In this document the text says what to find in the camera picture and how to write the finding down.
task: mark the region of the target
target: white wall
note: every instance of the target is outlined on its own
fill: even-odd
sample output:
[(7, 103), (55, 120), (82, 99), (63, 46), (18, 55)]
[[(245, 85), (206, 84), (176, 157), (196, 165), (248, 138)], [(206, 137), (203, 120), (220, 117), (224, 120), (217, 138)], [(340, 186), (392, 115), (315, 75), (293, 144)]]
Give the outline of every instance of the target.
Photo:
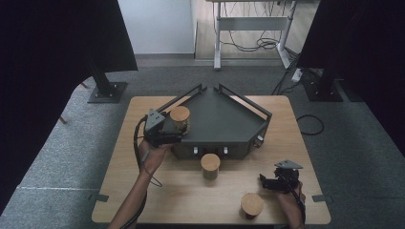
[(194, 53), (195, 1), (118, 0), (134, 53)]

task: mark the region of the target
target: black curtain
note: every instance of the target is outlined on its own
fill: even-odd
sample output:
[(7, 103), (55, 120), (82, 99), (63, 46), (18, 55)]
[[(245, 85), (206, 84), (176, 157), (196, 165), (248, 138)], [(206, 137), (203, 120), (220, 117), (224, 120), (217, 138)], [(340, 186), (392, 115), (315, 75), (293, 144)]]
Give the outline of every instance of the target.
[(405, 156), (404, 23), (404, 1), (322, 0), (297, 66), (343, 78)]
[(0, 212), (73, 90), (90, 74), (137, 70), (117, 0), (0, 2)]

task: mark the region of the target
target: wooden block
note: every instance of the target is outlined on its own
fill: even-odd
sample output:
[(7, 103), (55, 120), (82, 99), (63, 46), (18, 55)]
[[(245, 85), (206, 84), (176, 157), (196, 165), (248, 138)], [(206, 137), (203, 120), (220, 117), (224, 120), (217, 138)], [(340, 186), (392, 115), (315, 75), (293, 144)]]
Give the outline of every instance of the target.
[(214, 154), (207, 154), (202, 157), (202, 176), (213, 180), (218, 177), (220, 170), (220, 158)]
[(254, 219), (262, 213), (265, 205), (259, 195), (248, 193), (242, 198), (241, 207), (247, 219)]
[(170, 117), (176, 122), (184, 122), (190, 116), (190, 110), (183, 106), (178, 106), (170, 111)]

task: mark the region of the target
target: wooden cylinder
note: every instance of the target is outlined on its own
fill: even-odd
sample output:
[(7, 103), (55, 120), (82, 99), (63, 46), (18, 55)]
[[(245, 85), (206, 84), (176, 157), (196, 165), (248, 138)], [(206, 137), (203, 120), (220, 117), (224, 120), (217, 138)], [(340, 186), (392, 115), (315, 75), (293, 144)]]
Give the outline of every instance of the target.
[(202, 176), (208, 180), (218, 177), (220, 171), (220, 158), (214, 154), (207, 154), (202, 157)]
[(265, 204), (259, 195), (248, 193), (242, 198), (241, 207), (245, 212), (246, 219), (255, 219), (262, 213)]
[(180, 131), (184, 126), (187, 127), (184, 134), (190, 132), (190, 110), (183, 106), (178, 106), (170, 111), (170, 117), (175, 122), (176, 129)]

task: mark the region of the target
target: wooden table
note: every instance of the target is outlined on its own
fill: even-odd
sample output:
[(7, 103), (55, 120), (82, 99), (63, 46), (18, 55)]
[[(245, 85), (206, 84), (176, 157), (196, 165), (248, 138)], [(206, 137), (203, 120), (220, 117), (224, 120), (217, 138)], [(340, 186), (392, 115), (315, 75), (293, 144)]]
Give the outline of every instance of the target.
[[(134, 97), (122, 123), (113, 156), (101, 186), (106, 202), (97, 201), (93, 221), (109, 222), (127, 196), (139, 173), (133, 149), (134, 129), (149, 109), (157, 109), (173, 97)], [(307, 196), (307, 224), (327, 224), (330, 213), (325, 202), (314, 202), (311, 196), (322, 195), (318, 179), (300, 134), (289, 100), (285, 96), (247, 96), (273, 113), (261, 148), (243, 160), (223, 160), (218, 178), (203, 178), (198, 160), (179, 160), (168, 153), (155, 173), (163, 184), (150, 185), (148, 200), (139, 222), (145, 223), (225, 223), (283, 224), (287, 220), (277, 199), (262, 188), (259, 174), (274, 178), (274, 164), (290, 159), (304, 166), (300, 170), (303, 192)], [(247, 220), (241, 212), (241, 199), (256, 193), (265, 202), (263, 212)]]

